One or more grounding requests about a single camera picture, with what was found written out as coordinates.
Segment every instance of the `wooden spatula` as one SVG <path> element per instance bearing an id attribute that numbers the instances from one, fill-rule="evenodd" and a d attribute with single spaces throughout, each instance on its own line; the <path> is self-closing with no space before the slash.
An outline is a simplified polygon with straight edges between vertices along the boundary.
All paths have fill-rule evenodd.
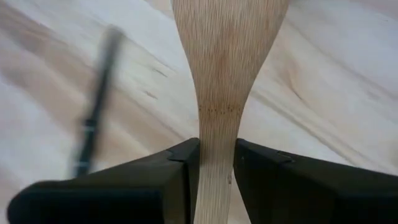
<path id="1" fill-rule="evenodd" d="M 173 0 L 197 93 L 201 169 L 195 223 L 228 220 L 234 145 L 254 80 L 289 0 Z"/>

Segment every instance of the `light wood grain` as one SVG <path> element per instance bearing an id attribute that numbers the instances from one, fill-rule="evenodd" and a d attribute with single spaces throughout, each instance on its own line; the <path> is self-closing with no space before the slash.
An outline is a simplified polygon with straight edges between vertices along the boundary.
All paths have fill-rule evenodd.
<path id="1" fill-rule="evenodd" d="M 243 108 L 288 1 L 174 0 L 198 100 L 200 175 L 195 223 L 227 223 Z"/>
<path id="2" fill-rule="evenodd" d="M 122 28 L 128 40 L 96 168 L 199 135 L 195 89 L 168 1 L 4 1 L 15 9 L 0 14 L 8 15 L 0 22 L 8 24 L 0 27 L 4 200 L 34 181 L 70 176 L 108 24 Z M 390 0 L 293 0 L 249 94 L 238 136 L 398 174 L 396 15 Z M 228 223 L 249 223 L 234 179 Z"/>

